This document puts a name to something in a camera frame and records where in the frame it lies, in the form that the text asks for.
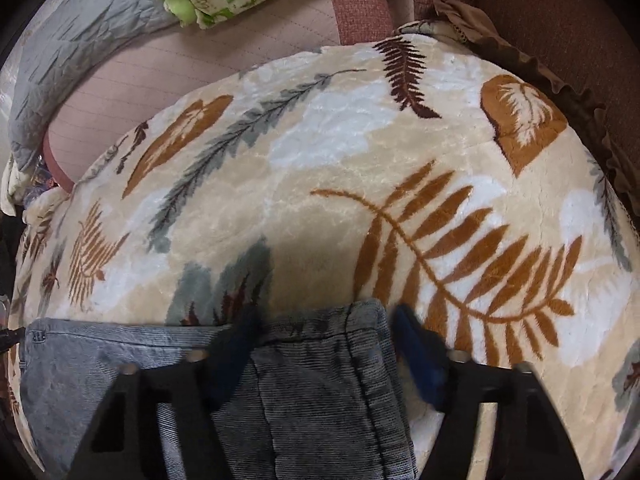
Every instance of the ruffled brown fabric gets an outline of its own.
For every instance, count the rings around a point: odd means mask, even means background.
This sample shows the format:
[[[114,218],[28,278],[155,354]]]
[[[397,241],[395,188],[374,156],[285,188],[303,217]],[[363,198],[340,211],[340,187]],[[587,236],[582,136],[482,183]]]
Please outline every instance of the ruffled brown fabric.
[[[462,32],[475,54],[537,87],[555,103],[607,175],[636,230],[640,230],[640,170],[612,142],[604,125],[605,106],[596,101],[593,92],[587,89],[578,94],[535,57],[505,41],[477,7],[455,0],[435,0],[434,10]]]

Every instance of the leaf-patterned blanket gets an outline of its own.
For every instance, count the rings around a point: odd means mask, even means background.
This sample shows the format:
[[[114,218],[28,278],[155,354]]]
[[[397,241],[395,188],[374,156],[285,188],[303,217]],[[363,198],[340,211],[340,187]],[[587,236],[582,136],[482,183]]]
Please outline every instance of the leaf-patterned blanket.
[[[402,301],[478,362],[532,361],[587,478],[638,440],[621,433],[639,384],[621,368],[640,334],[634,229],[552,101],[460,44],[324,48],[201,88],[28,216],[12,328]],[[438,418],[404,382],[424,463]]]

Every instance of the denim fabric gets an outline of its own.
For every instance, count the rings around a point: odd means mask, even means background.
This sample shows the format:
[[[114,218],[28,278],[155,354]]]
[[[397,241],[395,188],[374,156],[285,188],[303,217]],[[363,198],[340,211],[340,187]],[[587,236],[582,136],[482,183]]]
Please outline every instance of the denim fabric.
[[[173,364],[224,328],[39,319],[20,345],[20,393],[47,473],[64,478],[117,375]],[[184,477],[175,417],[159,408],[165,462]],[[232,400],[213,415],[238,479],[413,479],[414,450],[382,306],[356,303],[276,320]]]

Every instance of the stitched line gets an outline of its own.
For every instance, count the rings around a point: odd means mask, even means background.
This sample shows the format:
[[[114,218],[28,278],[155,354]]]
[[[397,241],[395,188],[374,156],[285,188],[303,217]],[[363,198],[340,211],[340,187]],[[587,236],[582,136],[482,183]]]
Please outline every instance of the stitched line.
[[[271,455],[273,457],[273,477],[278,480],[278,473],[276,472],[276,448],[273,445],[273,433],[271,433],[271,426],[269,424],[269,420],[267,419],[267,410],[264,407],[264,401],[262,400],[262,393],[260,391],[260,374],[258,373],[258,367],[255,365],[255,361],[249,357],[249,361],[254,366],[255,370],[255,383],[258,389],[258,398],[260,399],[260,405],[262,407],[262,416],[264,417],[264,423],[267,426],[267,431],[269,432],[269,439],[271,440]]]
[[[373,421],[373,414],[371,411],[371,406],[369,405],[369,397],[367,397],[367,394],[365,392],[364,389],[364,384],[362,382],[362,375],[360,373],[360,371],[358,370],[358,367],[356,366],[355,363],[355,357],[353,356],[353,351],[351,349],[351,341],[349,338],[349,333],[347,332],[347,325],[349,323],[349,316],[351,315],[351,312],[353,311],[353,303],[351,303],[349,305],[349,311],[347,312],[347,316],[344,319],[344,340],[346,342],[347,345],[347,352],[349,352],[349,358],[350,358],[350,362],[351,362],[351,367],[353,368],[354,373],[356,374],[356,378],[358,379],[358,386],[360,387],[360,394],[362,395],[362,399],[364,400],[364,403],[367,407],[367,416],[369,417],[369,421],[371,423],[371,427],[373,428],[373,435],[376,438],[376,447],[378,448],[378,453],[380,455],[380,462],[381,462],[381,466],[382,466],[382,478],[383,480],[386,480],[388,478],[388,476],[386,475],[386,464],[385,464],[385,456],[383,454],[382,451],[382,443],[380,442],[380,436],[378,435],[378,429],[376,428],[376,425],[374,424]]]

